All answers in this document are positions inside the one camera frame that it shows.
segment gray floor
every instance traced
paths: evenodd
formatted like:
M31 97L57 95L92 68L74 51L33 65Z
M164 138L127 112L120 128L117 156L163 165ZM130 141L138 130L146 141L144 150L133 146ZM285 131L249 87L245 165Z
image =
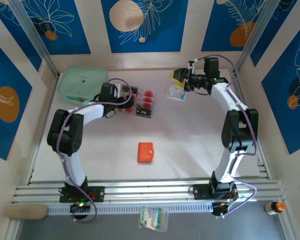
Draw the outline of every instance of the gray floor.
M264 211L266 202L248 202L216 219L211 213L171 213L167 232L138 228L139 215L99 215L90 224L70 216L24 221L18 240L284 240L278 216Z

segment small bottle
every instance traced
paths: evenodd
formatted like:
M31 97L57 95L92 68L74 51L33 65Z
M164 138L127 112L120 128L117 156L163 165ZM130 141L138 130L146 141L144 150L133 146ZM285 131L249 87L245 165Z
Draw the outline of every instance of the small bottle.
M273 201L264 206L264 210L270 214L275 215L281 213L283 210L286 210L286 205L284 202Z

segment orange wallet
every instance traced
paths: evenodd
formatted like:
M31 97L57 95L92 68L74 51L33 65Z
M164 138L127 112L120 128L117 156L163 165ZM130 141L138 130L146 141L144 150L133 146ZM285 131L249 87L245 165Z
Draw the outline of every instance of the orange wallet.
M151 163L155 150L152 142L139 142L138 163Z

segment white table surface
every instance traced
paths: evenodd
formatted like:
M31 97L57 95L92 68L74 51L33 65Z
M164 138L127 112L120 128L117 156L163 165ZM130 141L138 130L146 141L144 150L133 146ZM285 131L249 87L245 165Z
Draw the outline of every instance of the white table surface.
M184 102L167 98L169 86L174 83L170 73L170 70L109 72L110 78L121 78L132 86L155 91L155 105L151 119L118 112L110 119L96 119L84 126L79 152L88 180L211 176L223 153L221 131L225 115L211 96L188 92ZM230 80L227 69L220 74ZM75 107L63 101L56 91L35 159L32 182L65 179L57 154L47 144L47 135L56 110ZM153 143L151 164L137 162L139 142ZM256 156L245 156L236 172L236 176L259 174Z

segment mint green bag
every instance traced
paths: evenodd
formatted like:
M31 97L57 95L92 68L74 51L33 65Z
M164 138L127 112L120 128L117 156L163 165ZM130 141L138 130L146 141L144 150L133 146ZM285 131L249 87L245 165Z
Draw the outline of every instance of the mint green bag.
M107 81L108 71L104 68L73 65L65 71L57 91L66 102L84 105L100 93Z

